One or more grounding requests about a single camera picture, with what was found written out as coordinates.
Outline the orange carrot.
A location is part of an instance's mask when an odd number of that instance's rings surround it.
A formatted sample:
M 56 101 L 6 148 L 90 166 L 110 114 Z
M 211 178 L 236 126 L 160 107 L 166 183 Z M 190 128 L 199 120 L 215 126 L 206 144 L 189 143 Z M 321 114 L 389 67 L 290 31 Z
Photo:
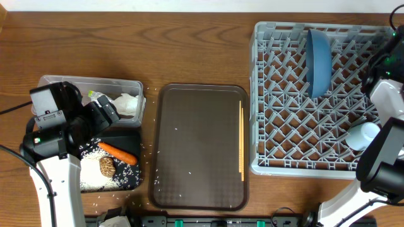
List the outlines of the orange carrot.
M 110 144 L 99 142 L 98 147 L 128 165 L 136 165 L 138 163 L 137 157 L 135 157 L 133 154 L 129 154 L 121 149 L 115 148 Z

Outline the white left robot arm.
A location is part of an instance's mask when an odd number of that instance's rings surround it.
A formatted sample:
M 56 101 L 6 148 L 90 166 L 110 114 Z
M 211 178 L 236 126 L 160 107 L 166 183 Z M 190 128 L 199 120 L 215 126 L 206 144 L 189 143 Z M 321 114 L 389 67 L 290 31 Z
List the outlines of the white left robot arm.
M 120 116 L 102 95 L 82 104 L 79 89 L 65 81 L 30 90 L 35 116 L 27 123 L 20 153 L 28 161 L 42 226 L 85 226 L 81 201 L 80 146 Z

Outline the light blue cup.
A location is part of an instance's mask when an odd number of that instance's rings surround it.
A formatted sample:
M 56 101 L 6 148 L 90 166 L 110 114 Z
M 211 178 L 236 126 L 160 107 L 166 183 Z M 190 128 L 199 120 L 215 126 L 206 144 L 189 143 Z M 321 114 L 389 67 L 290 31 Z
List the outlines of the light blue cup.
M 349 148 L 364 151 L 378 135 L 380 128 L 372 122 L 366 122 L 349 128 L 345 142 Z

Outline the blue plate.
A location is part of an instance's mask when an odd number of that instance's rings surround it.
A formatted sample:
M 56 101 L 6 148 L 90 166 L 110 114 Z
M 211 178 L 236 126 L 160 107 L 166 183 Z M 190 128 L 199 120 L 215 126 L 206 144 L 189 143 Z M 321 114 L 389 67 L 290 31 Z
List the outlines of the blue plate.
M 309 30 L 306 43 L 306 74 L 309 98 L 325 95 L 331 84 L 331 47 L 327 35 L 319 30 Z

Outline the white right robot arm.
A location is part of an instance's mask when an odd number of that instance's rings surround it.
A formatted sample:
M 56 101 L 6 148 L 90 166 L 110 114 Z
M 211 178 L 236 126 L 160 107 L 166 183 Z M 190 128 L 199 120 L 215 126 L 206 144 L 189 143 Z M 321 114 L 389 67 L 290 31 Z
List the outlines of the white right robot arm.
M 382 128 L 362 152 L 354 181 L 307 217 L 313 226 L 350 226 L 381 206 L 403 206 L 403 26 L 370 59 L 362 91 Z

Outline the white napkin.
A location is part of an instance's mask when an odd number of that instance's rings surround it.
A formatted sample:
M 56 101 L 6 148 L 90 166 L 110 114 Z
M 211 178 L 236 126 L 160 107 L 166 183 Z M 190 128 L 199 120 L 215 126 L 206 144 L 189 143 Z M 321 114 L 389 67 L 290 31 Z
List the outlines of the white napkin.
M 122 93 L 121 96 L 112 101 L 119 115 L 135 116 L 138 109 L 138 95 L 131 96 Z

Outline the silver foil snack wrapper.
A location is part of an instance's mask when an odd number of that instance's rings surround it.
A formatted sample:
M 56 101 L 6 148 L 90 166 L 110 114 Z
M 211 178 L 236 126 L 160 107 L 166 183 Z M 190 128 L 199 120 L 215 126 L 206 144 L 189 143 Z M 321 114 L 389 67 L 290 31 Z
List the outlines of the silver foil snack wrapper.
M 101 93 L 101 92 L 92 91 L 92 90 L 90 90 L 90 91 L 88 92 L 88 97 L 91 99 L 92 102 L 97 102 L 97 103 L 98 103 L 98 99 L 99 99 L 100 97 L 103 97 L 103 96 L 104 96 L 108 101 L 111 101 L 111 99 L 110 99 L 107 95 L 105 95 L 105 94 L 103 94 L 103 93 Z

